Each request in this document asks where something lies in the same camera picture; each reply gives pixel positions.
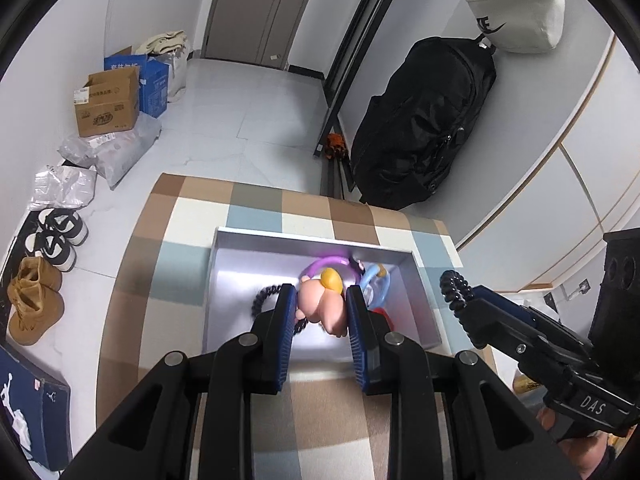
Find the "person's right hand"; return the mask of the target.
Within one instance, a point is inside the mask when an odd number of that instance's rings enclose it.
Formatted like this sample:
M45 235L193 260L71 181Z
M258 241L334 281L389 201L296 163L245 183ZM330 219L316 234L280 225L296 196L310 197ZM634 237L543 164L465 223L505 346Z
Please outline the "person's right hand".
M603 479L616 459L620 437L596 431L588 437L566 439L558 443L582 479Z

